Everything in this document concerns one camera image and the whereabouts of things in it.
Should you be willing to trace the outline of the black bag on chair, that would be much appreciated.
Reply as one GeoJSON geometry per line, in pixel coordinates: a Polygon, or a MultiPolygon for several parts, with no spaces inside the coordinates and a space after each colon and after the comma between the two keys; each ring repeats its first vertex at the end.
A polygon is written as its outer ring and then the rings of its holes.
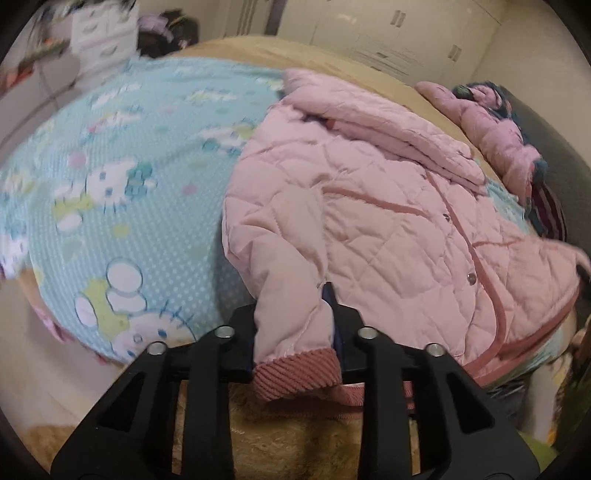
{"type": "Polygon", "coordinates": [[[181,9],[166,10],[160,16],[166,20],[165,29],[172,35],[172,44],[178,49],[198,43],[200,25],[197,19],[187,16],[181,9]]]}

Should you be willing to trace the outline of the white drawer chest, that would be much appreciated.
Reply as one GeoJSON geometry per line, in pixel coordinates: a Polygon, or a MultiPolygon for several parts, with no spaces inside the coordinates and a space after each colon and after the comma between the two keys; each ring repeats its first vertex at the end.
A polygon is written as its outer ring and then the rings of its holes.
{"type": "Polygon", "coordinates": [[[80,60],[80,74],[126,61],[137,49],[139,6],[103,2],[71,15],[70,49],[80,60]]]}

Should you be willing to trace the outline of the grey low cabinet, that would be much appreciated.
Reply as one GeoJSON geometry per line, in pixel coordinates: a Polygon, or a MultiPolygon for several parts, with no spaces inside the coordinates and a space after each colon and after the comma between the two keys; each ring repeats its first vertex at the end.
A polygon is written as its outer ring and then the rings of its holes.
{"type": "Polygon", "coordinates": [[[66,53],[34,64],[32,75],[1,97],[1,164],[43,122],[81,95],[80,60],[66,53]]]}

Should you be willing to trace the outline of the purple garment on chair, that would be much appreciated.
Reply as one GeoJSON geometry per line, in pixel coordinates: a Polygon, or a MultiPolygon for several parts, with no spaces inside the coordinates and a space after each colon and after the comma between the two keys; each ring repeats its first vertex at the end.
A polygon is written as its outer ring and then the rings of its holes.
{"type": "Polygon", "coordinates": [[[173,41],[173,35],[168,28],[168,19],[161,15],[146,14],[139,17],[138,30],[164,38],[168,43],[173,41]]]}

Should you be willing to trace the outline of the dark grey headboard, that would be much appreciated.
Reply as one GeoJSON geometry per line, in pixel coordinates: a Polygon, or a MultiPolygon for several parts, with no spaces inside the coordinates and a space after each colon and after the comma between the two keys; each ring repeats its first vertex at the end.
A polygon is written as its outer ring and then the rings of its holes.
{"type": "Polygon", "coordinates": [[[564,212],[567,242],[590,254],[590,167],[544,118],[507,88],[501,90],[525,137],[548,164],[546,184],[564,212]]]}

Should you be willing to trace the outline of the pink puffy coat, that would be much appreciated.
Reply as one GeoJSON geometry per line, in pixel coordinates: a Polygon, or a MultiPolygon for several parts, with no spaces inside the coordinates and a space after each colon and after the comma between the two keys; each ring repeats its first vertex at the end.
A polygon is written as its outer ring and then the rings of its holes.
{"type": "Polygon", "coordinates": [[[421,81],[415,89],[455,123],[483,154],[507,190],[528,209],[532,187],[544,180],[547,162],[524,136],[511,102],[492,82],[453,89],[421,81]]]}

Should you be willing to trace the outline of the tan bed blanket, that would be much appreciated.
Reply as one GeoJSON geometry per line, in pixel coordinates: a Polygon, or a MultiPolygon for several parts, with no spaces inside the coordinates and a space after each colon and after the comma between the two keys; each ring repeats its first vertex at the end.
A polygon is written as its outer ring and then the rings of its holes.
{"type": "MultiPolygon", "coordinates": [[[[327,51],[273,37],[236,37],[191,47],[182,54],[245,60],[265,67],[301,67],[351,81],[394,101],[410,101],[436,125],[458,137],[457,127],[436,112],[418,93],[394,79],[382,80],[370,68],[327,51]]],[[[45,312],[32,270],[19,278],[27,299],[45,312]]],[[[252,386],[229,384],[229,415],[237,479],[356,479],[362,443],[362,410],[315,397],[263,403],[252,386]]],[[[73,433],[74,427],[31,427],[23,440],[40,462],[41,474],[73,433]]],[[[540,470],[551,465],[556,452],[546,443],[520,432],[540,470]]]]}

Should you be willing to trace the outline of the white bedroom door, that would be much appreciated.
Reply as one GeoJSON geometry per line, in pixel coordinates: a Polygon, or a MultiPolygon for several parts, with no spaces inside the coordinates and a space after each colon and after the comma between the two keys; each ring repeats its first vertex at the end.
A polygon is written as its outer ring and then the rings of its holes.
{"type": "Polygon", "coordinates": [[[286,2],[283,0],[230,0],[221,7],[221,37],[275,36],[286,2]]]}

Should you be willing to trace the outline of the striped dark pillow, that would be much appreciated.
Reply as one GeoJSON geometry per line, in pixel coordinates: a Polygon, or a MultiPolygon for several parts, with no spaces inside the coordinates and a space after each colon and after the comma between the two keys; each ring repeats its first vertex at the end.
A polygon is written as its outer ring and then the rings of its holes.
{"type": "Polygon", "coordinates": [[[532,185],[528,219],[540,237],[567,240],[564,211],[556,195],[544,182],[532,185]]]}

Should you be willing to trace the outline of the blue Hello Kitty sheet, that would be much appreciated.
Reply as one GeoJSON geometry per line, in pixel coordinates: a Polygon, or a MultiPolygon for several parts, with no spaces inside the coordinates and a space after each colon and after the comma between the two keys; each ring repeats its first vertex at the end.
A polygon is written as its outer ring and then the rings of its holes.
{"type": "Polygon", "coordinates": [[[224,254],[222,208],[284,73],[138,60],[18,147],[1,172],[1,266],[40,274],[56,336],[128,364],[256,305],[224,254]]]}

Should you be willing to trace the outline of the pink quilted jacket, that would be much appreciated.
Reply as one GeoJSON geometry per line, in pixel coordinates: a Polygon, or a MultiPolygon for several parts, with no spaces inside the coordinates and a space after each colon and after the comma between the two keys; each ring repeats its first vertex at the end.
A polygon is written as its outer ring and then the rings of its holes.
{"type": "Polygon", "coordinates": [[[402,105],[304,69],[245,144],[222,208],[224,254],[256,299],[253,388],[349,406],[339,304],[399,344],[442,345],[487,383],[572,309],[588,256],[503,218],[470,148],[402,105]]]}

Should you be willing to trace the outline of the white wardrobe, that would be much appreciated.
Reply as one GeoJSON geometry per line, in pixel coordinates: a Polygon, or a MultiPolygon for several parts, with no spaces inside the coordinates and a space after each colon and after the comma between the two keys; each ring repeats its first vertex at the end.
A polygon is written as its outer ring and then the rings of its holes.
{"type": "Polygon", "coordinates": [[[288,1],[281,38],[363,63],[414,85],[470,82],[506,13],[506,1],[288,1]]]}

